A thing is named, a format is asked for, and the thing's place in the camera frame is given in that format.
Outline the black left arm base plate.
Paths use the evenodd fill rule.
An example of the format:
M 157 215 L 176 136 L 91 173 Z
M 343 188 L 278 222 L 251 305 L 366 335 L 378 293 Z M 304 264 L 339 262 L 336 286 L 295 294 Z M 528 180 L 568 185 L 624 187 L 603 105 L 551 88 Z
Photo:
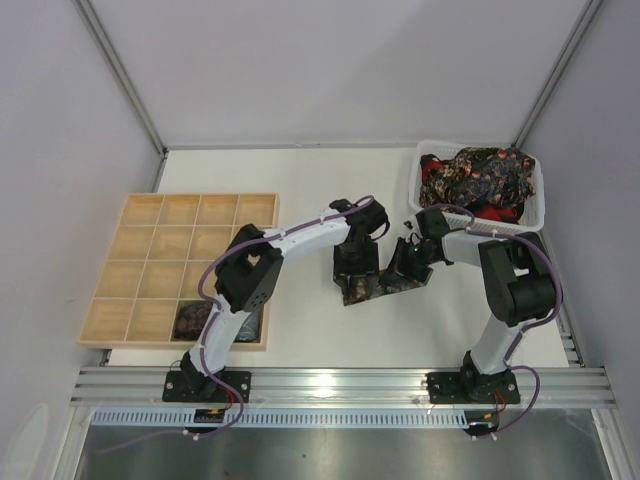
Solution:
M 242 397 L 244 402 L 249 400 L 252 374 L 249 371 L 223 370 L 216 373 L 216 377 L 232 387 Z M 180 370 L 171 370 L 166 374 L 162 401 L 168 403 L 228 403 L 237 402 L 237 396 L 228 388 L 220 386 L 211 379 L 203 380 L 193 388 Z

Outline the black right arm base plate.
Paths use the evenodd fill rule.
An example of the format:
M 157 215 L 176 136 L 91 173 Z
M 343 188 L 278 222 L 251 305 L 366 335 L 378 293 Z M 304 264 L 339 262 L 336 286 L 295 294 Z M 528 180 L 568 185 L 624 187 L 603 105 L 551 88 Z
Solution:
M 496 398 L 507 404 L 521 401 L 516 377 L 510 371 L 475 375 L 462 371 L 437 371 L 426 376 L 426 388 L 433 404 L 490 404 Z

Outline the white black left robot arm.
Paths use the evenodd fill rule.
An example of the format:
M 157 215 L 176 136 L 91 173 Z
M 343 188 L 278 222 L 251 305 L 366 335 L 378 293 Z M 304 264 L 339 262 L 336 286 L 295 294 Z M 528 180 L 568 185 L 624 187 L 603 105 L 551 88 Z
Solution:
M 372 234 L 388 227 L 384 207 L 371 195 L 354 203 L 335 200 L 318 215 L 284 228 L 241 227 L 199 281 L 211 311 L 196 344 L 181 359 L 186 382 L 193 390 L 217 382 L 214 376 L 225 368 L 240 328 L 268 303 L 287 261 L 332 247 L 333 280 L 347 292 L 354 280 L 379 273 Z

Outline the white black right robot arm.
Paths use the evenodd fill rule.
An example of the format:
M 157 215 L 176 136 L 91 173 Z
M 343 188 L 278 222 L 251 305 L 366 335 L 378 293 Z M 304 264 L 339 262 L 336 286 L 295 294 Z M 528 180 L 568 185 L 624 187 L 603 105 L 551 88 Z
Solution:
M 525 333 L 551 322 L 562 303 L 558 273 L 540 236 L 457 230 L 415 240 L 400 237 L 382 282 L 423 284 L 437 263 L 479 268 L 491 312 L 480 339 L 465 354 L 460 383 L 472 390 L 503 382 Z

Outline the orange grey patterned tie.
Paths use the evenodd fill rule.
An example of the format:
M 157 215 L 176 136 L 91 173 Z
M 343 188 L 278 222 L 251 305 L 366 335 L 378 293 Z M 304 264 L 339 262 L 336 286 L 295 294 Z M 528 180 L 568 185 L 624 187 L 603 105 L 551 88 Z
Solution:
M 406 280 L 400 280 L 399 282 L 395 282 L 392 283 L 391 285 L 383 285 L 381 283 L 381 281 L 379 280 L 379 284 L 380 284 L 380 294 L 379 295 L 363 295 L 362 294 L 362 280 L 365 276 L 361 276 L 361 277 L 356 277 L 356 276 L 351 276 L 352 280 L 354 281 L 354 284 L 356 285 L 357 288 L 357 299 L 355 303 L 343 303 L 344 306 L 351 306 L 351 305 L 356 305 L 359 303 L 363 303 L 366 301 L 370 301 L 370 300 L 374 300 L 377 298 L 381 298 L 384 296 L 388 296 L 388 295 L 393 295 L 393 294 L 397 294 L 397 293 L 402 293 L 405 291 L 410 291 L 410 290 L 414 290 L 414 289 L 419 289 L 419 288 L 423 288 L 426 285 L 422 286 L 422 285 L 418 285 L 415 283 L 411 283 L 411 282 L 407 282 Z

